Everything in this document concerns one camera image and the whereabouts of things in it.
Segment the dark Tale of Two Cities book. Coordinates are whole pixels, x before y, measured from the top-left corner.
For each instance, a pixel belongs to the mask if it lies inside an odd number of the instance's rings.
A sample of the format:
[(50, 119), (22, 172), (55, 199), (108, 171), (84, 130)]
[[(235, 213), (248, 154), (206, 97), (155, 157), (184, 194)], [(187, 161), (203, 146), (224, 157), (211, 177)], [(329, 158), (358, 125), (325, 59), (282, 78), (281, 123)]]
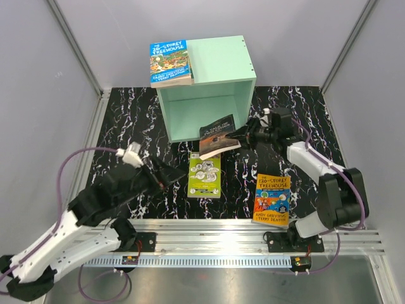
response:
[(222, 152), (240, 148), (241, 144), (238, 140), (226, 137), (227, 134), (234, 131), (235, 122), (232, 114), (201, 127), (199, 129), (199, 158), (207, 160)]

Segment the green 104-Storey Treehouse book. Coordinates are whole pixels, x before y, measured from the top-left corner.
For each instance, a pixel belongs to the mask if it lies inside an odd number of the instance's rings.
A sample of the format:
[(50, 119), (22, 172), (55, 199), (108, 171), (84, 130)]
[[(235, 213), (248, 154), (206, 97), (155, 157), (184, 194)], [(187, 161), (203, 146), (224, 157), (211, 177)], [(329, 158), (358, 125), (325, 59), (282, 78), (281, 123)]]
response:
[(185, 41), (185, 46), (186, 46), (186, 50), (187, 50), (187, 63), (188, 63), (188, 66), (189, 66), (190, 79), (191, 79), (190, 81), (191, 81), (191, 84), (193, 85), (195, 83), (195, 78), (194, 78), (194, 72), (193, 72), (193, 69), (192, 69), (189, 45), (188, 45), (187, 41)]

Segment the blue 26-Storey Treehouse book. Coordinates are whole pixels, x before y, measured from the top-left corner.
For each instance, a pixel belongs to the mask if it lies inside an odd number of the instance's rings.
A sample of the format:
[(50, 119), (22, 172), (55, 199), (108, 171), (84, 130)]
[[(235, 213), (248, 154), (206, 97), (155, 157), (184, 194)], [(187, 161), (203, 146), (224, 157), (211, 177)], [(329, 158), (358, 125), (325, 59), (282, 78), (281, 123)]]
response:
[(150, 85), (160, 89), (192, 84), (186, 40), (152, 43), (149, 46)]

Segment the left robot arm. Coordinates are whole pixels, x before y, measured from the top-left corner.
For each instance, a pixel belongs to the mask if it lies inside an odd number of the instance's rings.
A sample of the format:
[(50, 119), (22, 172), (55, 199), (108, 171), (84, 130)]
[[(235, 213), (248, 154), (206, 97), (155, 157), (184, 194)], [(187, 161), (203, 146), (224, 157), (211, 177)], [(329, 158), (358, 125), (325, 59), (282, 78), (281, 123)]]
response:
[(118, 209), (141, 194), (163, 192), (185, 172), (159, 158), (147, 165), (119, 164), (81, 190), (40, 239), (17, 255), (1, 257), (1, 277), (10, 277), (6, 294), (30, 302), (48, 293), (63, 276), (109, 251), (130, 251), (137, 235)]

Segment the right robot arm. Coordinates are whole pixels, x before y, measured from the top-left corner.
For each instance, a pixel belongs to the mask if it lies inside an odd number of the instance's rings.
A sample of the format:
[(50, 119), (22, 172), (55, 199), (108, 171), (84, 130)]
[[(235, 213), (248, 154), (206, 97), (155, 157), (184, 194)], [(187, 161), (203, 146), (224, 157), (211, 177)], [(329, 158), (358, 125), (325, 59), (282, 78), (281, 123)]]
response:
[(251, 118), (226, 135), (243, 148), (270, 144), (285, 160), (300, 168), (318, 186), (316, 210), (287, 229), (287, 246), (302, 251), (309, 239), (333, 231), (356, 231), (370, 214), (363, 175), (357, 168), (345, 168), (315, 150), (309, 130), (287, 108), (266, 108), (262, 117)]

